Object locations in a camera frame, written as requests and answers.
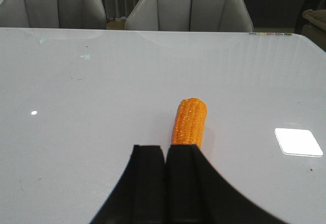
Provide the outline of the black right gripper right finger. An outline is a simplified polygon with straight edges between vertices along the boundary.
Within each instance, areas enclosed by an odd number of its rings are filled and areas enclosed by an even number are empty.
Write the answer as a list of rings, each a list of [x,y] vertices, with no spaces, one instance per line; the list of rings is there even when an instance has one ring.
[[[231,186],[195,145],[167,154],[168,223],[282,223]]]

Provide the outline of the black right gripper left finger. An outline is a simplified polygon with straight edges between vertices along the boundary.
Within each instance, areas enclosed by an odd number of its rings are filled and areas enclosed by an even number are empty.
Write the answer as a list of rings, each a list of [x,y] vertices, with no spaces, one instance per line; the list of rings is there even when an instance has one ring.
[[[135,145],[122,176],[91,223],[164,222],[164,155],[159,146]]]

